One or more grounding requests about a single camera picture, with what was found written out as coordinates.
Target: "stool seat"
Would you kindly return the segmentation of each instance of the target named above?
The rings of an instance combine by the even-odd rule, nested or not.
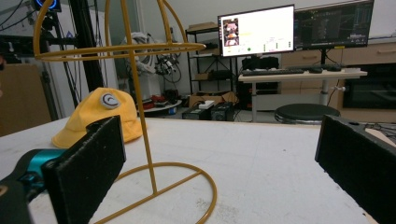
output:
[[[281,123],[321,124],[324,115],[340,116],[340,112],[326,105],[283,105],[275,111],[275,119]]]

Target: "keyboard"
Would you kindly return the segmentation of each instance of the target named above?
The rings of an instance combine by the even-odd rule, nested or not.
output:
[[[244,77],[302,74],[303,69],[242,70]]]
[[[289,66],[289,67],[287,67],[287,69],[303,69],[305,71],[308,71],[311,68],[322,68],[324,70],[332,70],[334,67],[343,68],[343,67],[345,67],[345,65],[343,63],[325,63],[325,64],[315,63],[315,64],[309,64],[309,65]]]

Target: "second monitor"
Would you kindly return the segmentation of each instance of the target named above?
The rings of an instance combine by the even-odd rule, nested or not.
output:
[[[302,8],[294,14],[296,49],[366,47],[374,0]]]
[[[293,51],[294,5],[218,16],[222,57]]]

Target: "cardboard box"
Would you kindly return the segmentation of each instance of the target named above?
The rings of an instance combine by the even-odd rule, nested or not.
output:
[[[199,51],[199,54],[212,54],[212,55],[220,55],[220,49],[202,49]]]
[[[216,28],[216,27],[218,27],[218,24],[213,21],[203,22],[203,23],[189,25],[189,29],[187,29],[187,32],[199,31],[199,30]]]
[[[210,80],[211,73],[199,73],[195,75],[195,80]]]
[[[7,64],[0,71],[0,136],[51,122],[37,65]]]
[[[220,102],[238,102],[233,91],[199,91],[190,96],[189,107],[197,105],[201,101],[211,100],[215,102],[215,105]]]

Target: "black equipment box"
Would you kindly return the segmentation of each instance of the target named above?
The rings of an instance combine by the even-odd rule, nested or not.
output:
[[[210,113],[212,120],[233,121],[233,103],[219,103],[212,108]]]
[[[391,132],[391,127],[324,116],[315,161],[378,223],[396,223],[396,147],[366,128]]]
[[[200,119],[200,120],[210,120],[210,108],[200,109],[198,105],[186,110],[181,114],[183,119]]]
[[[230,70],[218,70],[210,72],[211,79],[214,80],[223,80],[227,78],[231,78],[233,76],[233,72]]]

